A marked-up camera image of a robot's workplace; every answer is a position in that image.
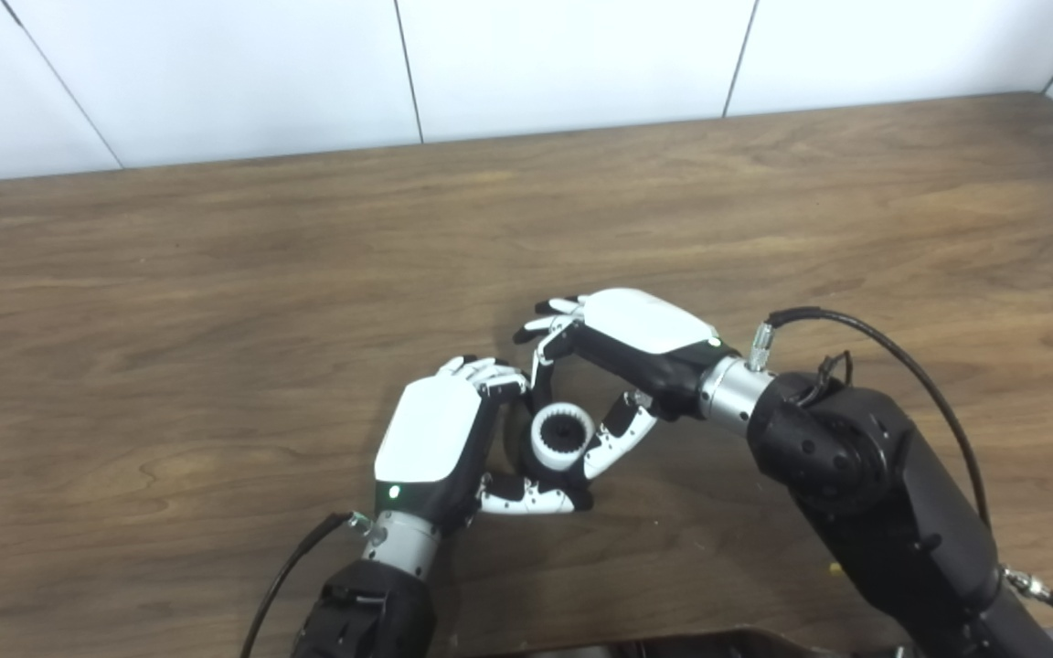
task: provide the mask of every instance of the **white cylindrical part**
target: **white cylindrical part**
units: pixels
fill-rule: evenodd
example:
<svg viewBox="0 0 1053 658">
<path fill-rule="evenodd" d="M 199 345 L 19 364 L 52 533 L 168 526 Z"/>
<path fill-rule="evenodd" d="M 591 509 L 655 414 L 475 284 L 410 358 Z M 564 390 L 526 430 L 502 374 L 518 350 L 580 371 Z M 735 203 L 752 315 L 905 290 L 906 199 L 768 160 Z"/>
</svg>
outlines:
<svg viewBox="0 0 1053 658">
<path fill-rule="evenodd" d="M 596 425 L 588 412 L 567 401 L 538 410 L 530 424 L 530 444 L 544 467 L 563 472 L 579 461 Z"/>
<path fill-rule="evenodd" d="M 739 437 L 747 436 L 753 407 L 773 380 L 770 372 L 750 371 L 743 359 L 723 358 L 701 384 L 702 416 Z"/>
<path fill-rule="evenodd" d="M 381 512 L 367 538 L 363 559 L 396 566 L 423 580 L 430 576 L 441 533 L 421 517 L 404 512 Z"/>
</svg>

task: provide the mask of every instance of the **wood grain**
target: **wood grain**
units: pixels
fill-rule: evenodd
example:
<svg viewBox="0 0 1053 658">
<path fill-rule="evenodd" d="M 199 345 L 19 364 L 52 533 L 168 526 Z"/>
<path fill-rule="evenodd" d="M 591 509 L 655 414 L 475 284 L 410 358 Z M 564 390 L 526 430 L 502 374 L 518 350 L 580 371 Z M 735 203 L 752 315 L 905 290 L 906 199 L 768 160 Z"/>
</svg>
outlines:
<svg viewBox="0 0 1053 658">
<path fill-rule="evenodd" d="M 1053 584 L 1053 101 L 1007 95 L 0 183 L 1 657 L 234 655 L 297 538 L 370 504 L 406 380 L 526 363 L 534 302 L 609 286 L 736 344 L 803 303 L 890 332 L 971 430 L 1002 557 Z M 856 335 L 793 326 L 773 365 L 848 345 L 962 476 Z M 620 384 L 573 365 L 558 387 L 605 410 Z M 457 537 L 435 653 L 899 636 L 735 437 L 661 427 L 596 493 Z M 358 549 L 311 554 L 259 655 Z"/>
</svg>

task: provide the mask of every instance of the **cable connector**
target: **cable connector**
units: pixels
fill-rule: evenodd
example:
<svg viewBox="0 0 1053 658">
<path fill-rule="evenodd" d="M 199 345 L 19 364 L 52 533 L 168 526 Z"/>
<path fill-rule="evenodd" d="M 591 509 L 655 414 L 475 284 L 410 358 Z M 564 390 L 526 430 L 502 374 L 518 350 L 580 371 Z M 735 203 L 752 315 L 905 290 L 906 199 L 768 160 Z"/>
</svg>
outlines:
<svg viewBox="0 0 1053 658">
<path fill-rule="evenodd" d="M 347 520 L 347 527 L 355 530 L 360 537 L 367 537 L 372 533 L 372 519 L 363 512 L 352 512 L 352 517 Z"/>
<path fill-rule="evenodd" d="M 1053 607 L 1053 589 L 1046 586 L 1035 575 L 1011 570 L 1006 564 L 1000 565 L 1000 570 L 1007 583 L 1024 599 L 1037 600 L 1039 603 L 1046 603 Z"/>
<path fill-rule="evenodd" d="M 766 362 L 770 361 L 770 345 L 773 342 L 774 327 L 766 322 L 759 324 L 757 332 L 753 335 L 753 343 L 750 345 L 750 358 L 747 361 L 748 371 L 766 371 Z"/>
</svg>

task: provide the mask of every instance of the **black mechanical arm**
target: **black mechanical arm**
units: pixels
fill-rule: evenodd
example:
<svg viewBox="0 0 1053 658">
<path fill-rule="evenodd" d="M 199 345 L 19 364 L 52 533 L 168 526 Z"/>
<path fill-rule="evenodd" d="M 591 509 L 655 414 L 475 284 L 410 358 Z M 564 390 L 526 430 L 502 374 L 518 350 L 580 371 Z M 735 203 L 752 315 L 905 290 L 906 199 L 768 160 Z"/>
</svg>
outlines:
<svg viewBox="0 0 1053 658">
<path fill-rule="evenodd" d="M 744 437 L 857 591 L 931 658 L 1053 658 L 1053 640 L 1018 599 L 1053 605 L 1040 580 L 998 562 L 968 440 L 910 356 L 854 318 L 821 308 L 773 314 L 744 358 L 706 322 L 651 295 L 611 288 L 540 303 L 515 342 L 538 340 L 530 375 L 457 357 L 405 387 L 376 461 L 376 520 L 333 516 L 301 543 L 267 591 L 341 521 L 364 537 L 358 561 L 327 579 L 295 658 L 415 658 L 435 624 L 425 579 L 443 537 L 477 512 L 555 514 L 593 506 L 591 482 L 659 420 L 690 417 Z M 851 355 L 817 372 L 766 370 L 782 324 L 828 318 L 869 334 L 911 367 L 946 415 L 974 478 L 974 511 L 895 401 L 853 386 Z M 579 356 L 635 386 L 602 421 L 553 399 L 556 361 Z M 832 376 L 845 362 L 843 379 Z M 532 421 L 517 475 L 484 471 L 498 408 L 523 399 Z"/>
<path fill-rule="evenodd" d="M 614 308 L 605 311 L 609 302 Z M 711 326 L 694 332 L 690 314 L 661 304 L 638 291 L 552 300 L 539 311 L 551 307 L 551 316 L 563 320 L 547 325 L 543 341 L 554 328 L 568 334 L 564 354 L 625 379 L 648 395 L 649 411 L 661 419 L 704 419 L 744 437 L 761 474 L 790 491 L 857 591 L 932 658 L 1053 658 L 1053 640 L 1015 591 L 1052 606 L 1053 592 L 998 562 L 980 483 L 981 514 L 893 399 L 852 386 L 851 355 L 827 359 L 818 372 L 766 371 L 778 325 L 830 318 L 863 330 L 915 366 L 940 406 L 943 397 L 895 343 L 854 318 L 793 308 L 760 326 L 752 358 L 744 359 Z M 631 318 L 633 326 L 625 328 L 620 318 Z M 647 341 L 661 335 L 661 324 L 672 325 L 676 341 Z M 543 322 L 534 321 L 518 338 L 542 332 Z M 848 375 L 832 378 L 842 359 Z M 959 430 L 948 403 L 941 408 Z M 968 442 L 962 446 L 969 450 Z M 971 451 L 968 457 L 976 474 Z M 564 481 L 579 479 L 568 475 Z"/>
</svg>

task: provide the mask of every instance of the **black cable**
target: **black cable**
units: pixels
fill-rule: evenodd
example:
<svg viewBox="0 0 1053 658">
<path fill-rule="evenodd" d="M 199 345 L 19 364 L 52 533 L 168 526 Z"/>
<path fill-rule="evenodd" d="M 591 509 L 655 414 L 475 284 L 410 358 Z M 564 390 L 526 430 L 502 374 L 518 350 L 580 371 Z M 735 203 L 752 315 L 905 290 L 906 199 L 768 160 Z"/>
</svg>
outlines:
<svg viewBox="0 0 1053 658">
<path fill-rule="evenodd" d="M 946 396 L 941 395 L 940 390 L 932 382 L 932 378 L 929 378 L 928 372 L 925 372 L 923 367 L 920 367 L 920 363 L 916 362 L 916 359 L 901 350 L 901 346 L 891 341 L 891 338 L 886 336 L 880 330 L 874 328 L 874 326 L 859 320 L 859 318 L 848 314 L 819 307 L 786 308 L 786 311 L 777 311 L 770 314 L 766 318 L 766 323 L 772 325 L 774 328 L 778 328 L 781 325 L 797 322 L 798 320 L 830 320 L 851 326 L 851 328 L 857 330 L 857 332 L 872 338 L 883 350 L 888 350 L 897 361 L 903 363 L 905 367 L 908 367 L 912 376 L 917 378 L 918 382 L 925 387 L 925 391 L 929 393 L 932 402 L 940 410 L 940 415 L 946 418 L 949 430 L 953 431 L 953 437 L 957 439 L 957 445 L 960 446 L 961 458 L 966 460 L 966 471 L 969 472 L 970 483 L 973 484 L 973 502 L 977 505 L 977 514 L 981 517 L 981 521 L 986 524 L 986 527 L 989 529 L 990 505 L 987 503 L 986 483 L 981 481 L 981 466 L 978 466 L 977 455 L 973 454 L 973 445 L 970 445 L 969 437 L 966 436 L 966 428 L 961 427 L 960 420 L 957 420 L 956 413 L 953 413 L 953 407 L 949 405 L 949 400 L 946 399 Z"/>
<path fill-rule="evenodd" d="M 262 596 L 262 600 L 259 603 L 259 611 L 254 614 L 254 620 L 251 620 L 251 627 L 246 630 L 246 639 L 242 641 L 242 653 L 239 654 L 239 658 L 251 658 L 251 653 L 254 651 L 255 638 L 259 637 L 259 629 L 262 626 L 262 620 L 266 619 L 266 610 L 271 610 L 271 604 L 275 602 L 275 596 L 279 595 L 279 590 L 283 586 L 283 580 L 287 579 L 287 575 L 294 570 L 294 567 L 300 562 L 300 558 L 303 558 L 309 551 L 315 549 L 317 543 L 322 541 L 323 537 L 333 532 L 333 530 L 343 525 L 343 521 L 347 521 L 352 518 L 351 514 L 333 514 L 333 516 L 327 516 L 326 519 L 319 521 L 316 527 L 311 529 L 311 532 L 306 534 L 303 541 L 295 546 L 290 558 L 286 562 L 283 562 L 283 567 L 279 570 L 279 575 L 275 576 L 274 582 L 271 586 L 266 589 L 266 594 Z"/>
</svg>

